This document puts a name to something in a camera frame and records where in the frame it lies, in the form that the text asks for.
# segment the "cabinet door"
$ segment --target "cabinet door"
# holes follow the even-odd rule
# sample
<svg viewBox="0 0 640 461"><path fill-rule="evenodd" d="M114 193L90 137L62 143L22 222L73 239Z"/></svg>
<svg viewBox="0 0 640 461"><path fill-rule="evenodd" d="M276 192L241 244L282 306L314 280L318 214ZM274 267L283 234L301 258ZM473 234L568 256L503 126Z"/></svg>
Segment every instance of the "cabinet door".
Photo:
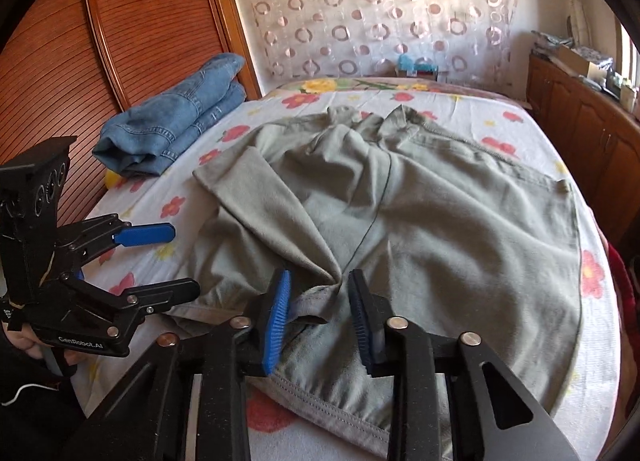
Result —
<svg viewBox="0 0 640 461"><path fill-rule="evenodd" d="M540 59L529 60L529 78L527 81L527 101L531 104L534 119L540 117L545 96L546 66Z"/></svg>
<svg viewBox="0 0 640 461"><path fill-rule="evenodd" d="M579 99L571 88L568 77L556 78L550 85L548 104L543 109L540 126L564 157L569 151L569 142L575 128Z"/></svg>
<svg viewBox="0 0 640 461"><path fill-rule="evenodd" d="M609 147L609 164L592 207L605 236L617 246L640 206L640 144L614 134Z"/></svg>
<svg viewBox="0 0 640 461"><path fill-rule="evenodd" d="M591 204L600 176L607 165L605 143L609 133L606 113L601 114L594 104L582 99L578 101L575 128L568 143L570 150L562 158L584 198Z"/></svg>

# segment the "box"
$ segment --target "box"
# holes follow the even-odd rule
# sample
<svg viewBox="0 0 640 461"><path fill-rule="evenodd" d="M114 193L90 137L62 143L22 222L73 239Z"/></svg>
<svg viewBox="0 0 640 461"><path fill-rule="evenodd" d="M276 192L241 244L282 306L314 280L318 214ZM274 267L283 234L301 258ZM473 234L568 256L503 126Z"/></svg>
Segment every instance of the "box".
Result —
<svg viewBox="0 0 640 461"><path fill-rule="evenodd" d="M607 77L606 70L599 69L596 64L589 62L566 46L560 46L558 50L558 59L564 65L578 73L578 75L586 76L594 82L599 83L601 79Z"/></svg>

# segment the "black sleeve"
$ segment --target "black sleeve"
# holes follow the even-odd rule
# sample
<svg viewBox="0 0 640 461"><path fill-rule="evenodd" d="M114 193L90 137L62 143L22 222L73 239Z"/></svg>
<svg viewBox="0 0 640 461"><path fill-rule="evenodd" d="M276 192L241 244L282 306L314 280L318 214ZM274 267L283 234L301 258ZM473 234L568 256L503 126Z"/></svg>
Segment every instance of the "black sleeve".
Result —
<svg viewBox="0 0 640 461"><path fill-rule="evenodd" d="M44 362L15 348L0 330L0 402L13 399L26 383L58 390L28 387L14 403L0 405L0 459L54 461L84 421L82 409L68 378L54 375Z"/></svg>

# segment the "red flower print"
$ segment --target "red flower print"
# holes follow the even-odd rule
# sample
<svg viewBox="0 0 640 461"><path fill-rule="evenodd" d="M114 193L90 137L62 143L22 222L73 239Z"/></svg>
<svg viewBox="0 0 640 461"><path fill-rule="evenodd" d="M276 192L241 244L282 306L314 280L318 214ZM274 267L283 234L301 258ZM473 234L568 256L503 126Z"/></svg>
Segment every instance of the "red flower print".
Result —
<svg viewBox="0 0 640 461"><path fill-rule="evenodd" d="M220 152L218 149L213 149L210 150L209 152L207 152L207 154L201 155L200 156L200 164L204 165L205 163L208 163L209 161L211 161L213 158L215 158L218 154L221 154L222 152Z"/></svg>
<svg viewBox="0 0 640 461"><path fill-rule="evenodd" d="M296 415L273 399L253 389L246 402L246 423L258 432L272 434L287 428L296 420Z"/></svg>
<svg viewBox="0 0 640 461"><path fill-rule="evenodd" d="M106 263L107 261L111 260L111 257L113 257L113 254L116 252L116 249L113 248L113 250L109 250L106 253L103 253L100 257L98 257L98 264L102 265L104 263Z"/></svg>
<svg viewBox="0 0 640 461"><path fill-rule="evenodd" d="M250 127L248 125L238 125L232 128L227 129L222 135L222 139L220 141L226 143L227 141L234 141L238 139L242 134L248 131Z"/></svg>
<svg viewBox="0 0 640 461"><path fill-rule="evenodd" d="M178 212L180 212L180 207L186 201L184 197L174 197L169 201L166 205L162 207L162 213L160 214L161 219L166 219L169 216L177 216Z"/></svg>
<svg viewBox="0 0 640 461"><path fill-rule="evenodd" d="M582 252L582 269L580 270L580 293L583 297L602 298L604 270L598 264L591 251Z"/></svg>
<svg viewBox="0 0 640 461"><path fill-rule="evenodd" d="M120 190L125 185L125 183L127 181L129 181L129 180L126 177L121 177L120 179L118 179L118 181L116 181L116 184L114 184L114 186L113 186L114 189Z"/></svg>
<svg viewBox="0 0 640 461"><path fill-rule="evenodd" d="M131 193L137 192L138 190L140 190L140 187L142 187L143 184L145 184L145 180L144 179L136 179L134 181L134 183L131 185L131 188L129 189L129 192L131 192Z"/></svg>
<svg viewBox="0 0 640 461"><path fill-rule="evenodd" d="M433 114L430 110L424 110L420 113L421 116L424 116L425 118L429 118L430 120L436 121L438 119L438 117Z"/></svg>
<svg viewBox="0 0 640 461"><path fill-rule="evenodd" d="M134 287L136 279L133 277L132 272L128 272L118 285L109 288L109 293L120 296L125 289Z"/></svg>
<svg viewBox="0 0 640 461"><path fill-rule="evenodd" d="M524 120L521 117L519 117L515 112L509 112L508 110L505 110L502 116L509 121L517 121L518 123L524 123Z"/></svg>
<svg viewBox="0 0 640 461"><path fill-rule="evenodd" d="M501 152L504 152L505 154L510 154L512 156L515 156L516 154L516 148L512 144L503 143L493 137L485 137L482 142L487 146L492 146Z"/></svg>
<svg viewBox="0 0 640 461"><path fill-rule="evenodd" d="M394 100L396 102L410 102L413 99L414 97L408 92L396 92L396 94L394 94Z"/></svg>
<svg viewBox="0 0 640 461"><path fill-rule="evenodd" d="M320 99L320 96L317 94L294 94L289 96L289 98L285 98L282 101L282 105L287 105L287 108L297 108L303 104L312 104L317 102Z"/></svg>

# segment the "metal screw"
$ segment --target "metal screw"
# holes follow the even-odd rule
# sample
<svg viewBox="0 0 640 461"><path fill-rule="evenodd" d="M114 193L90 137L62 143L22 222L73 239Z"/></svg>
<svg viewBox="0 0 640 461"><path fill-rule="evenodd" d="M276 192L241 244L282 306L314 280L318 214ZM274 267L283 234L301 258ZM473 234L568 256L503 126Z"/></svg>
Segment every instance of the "metal screw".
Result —
<svg viewBox="0 0 640 461"><path fill-rule="evenodd" d="M407 329L407 327L409 327L409 321L401 316L392 316L386 321L386 325L391 327L391 329Z"/></svg>
<svg viewBox="0 0 640 461"><path fill-rule="evenodd" d="M462 335L460 335L460 341L465 346L475 347L480 345L482 338L480 338L480 335L477 333L462 333Z"/></svg>
<svg viewBox="0 0 640 461"><path fill-rule="evenodd" d="M251 325L251 319L246 316L234 316L229 323L233 329L246 329Z"/></svg>
<svg viewBox="0 0 640 461"><path fill-rule="evenodd" d="M156 338L156 344L160 347L171 347L177 345L180 337L175 333L162 333Z"/></svg>

